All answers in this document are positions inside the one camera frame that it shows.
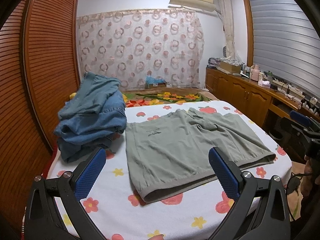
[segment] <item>cardboard box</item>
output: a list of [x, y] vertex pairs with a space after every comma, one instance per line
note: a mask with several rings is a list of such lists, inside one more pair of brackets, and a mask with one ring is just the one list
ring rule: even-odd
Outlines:
[[241, 66], [230, 65], [229, 63], [223, 61], [220, 62], [220, 68], [229, 71], [230, 73], [240, 73], [241, 71]]
[[164, 88], [167, 87], [167, 83], [159, 83], [159, 84], [147, 84], [146, 83], [146, 89], [151, 89], [151, 88]]

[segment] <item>bedspread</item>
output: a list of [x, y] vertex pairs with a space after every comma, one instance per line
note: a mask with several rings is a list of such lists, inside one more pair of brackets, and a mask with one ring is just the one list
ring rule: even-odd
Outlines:
[[[276, 154], [272, 164], [248, 169], [255, 177], [270, 179], [279, 175], [287, 184], [291, 172], [291, 160], [284, 150], [258, 125], [240, 111], [223, 101], [154, 105], [126, 108], [128, 122], [144, 122], [177, 109], [190, 107], [206, 113], [238, 114], [258, 135], [262, 142]], [[133, 188], [128, 172], [125, 133], [113, 141], [106, 152], [107, 162], [92, 190], [81, 204], [92, 221], [110, 240], [147, 240], [164, 234], [165, 240], [207, 239], [230, 210], [233, 200], [224, 193], [218, 180], [209, 182], [177, 196], [146, 204]], [[64, 171], [73, 171], [81, 160], [66, 164], [60, 158], [49, 178], [56, 178]], [[256, 198], [253, 211], [258, 204]], [[70, 233], [77, 236], [62, 202], [56, 198], [61, 216]]]

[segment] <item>curtain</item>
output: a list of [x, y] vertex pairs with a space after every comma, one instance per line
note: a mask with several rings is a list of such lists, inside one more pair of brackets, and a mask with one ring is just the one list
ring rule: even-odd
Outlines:
[[147, 76], [199, 87], [204, 37], [194, 11], [116, 11], [78, 18], [80, 73], [117, 77], [121, 90], [144, 89]]
[[235, 35], [231, 0], [219, 0], [219, 4], [227, 41], [227, 57], [235, 58]]

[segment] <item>yellow star print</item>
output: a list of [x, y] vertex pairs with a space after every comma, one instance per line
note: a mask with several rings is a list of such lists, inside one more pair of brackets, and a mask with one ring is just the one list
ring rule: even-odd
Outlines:
[[191, 224], [191, 226], [194, 227], [199, 227], [199, 229], [203, 228], [203, 224], [205, 224], [207, 221], [203, 219], [203, 217], [199, 218], [193, 218], [195, 221]]
[[123, 169], [115, 169], [115, 170], [112, 171], [112, 172], [115, 174], [116, 177], [117, 177], [117, 176], [123, 176], [124, 173], [122, 172], [122, 170], [123, 170]]
[[153, 236], [158, 236], [158, 235], [163, 235], [163, 237], [165, 237], [165, 235], [161, 234], [159, 230], [155, 230], [153, 233], [148, 234], [148, 238], [151, 238]]
[[64, 222], [64, 224], [65, 224], [66, 226], [72, 226], [72, 223], [71, 223], [71, 221], [70, 221], [70, 218], [68, 217], [67, 214], [64, 214], [64, 215], [63, 215], [63, 222]]

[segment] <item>wooden window frame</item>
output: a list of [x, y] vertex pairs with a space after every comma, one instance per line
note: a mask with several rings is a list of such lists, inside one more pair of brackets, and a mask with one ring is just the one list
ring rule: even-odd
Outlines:
[[248, 54], [247, 54], [247, 66], [253, 65], [253, 22], [252, 12], [249, 0], [244, 1], [245, 15], [247, 18], [247, 33], [248, 33]]

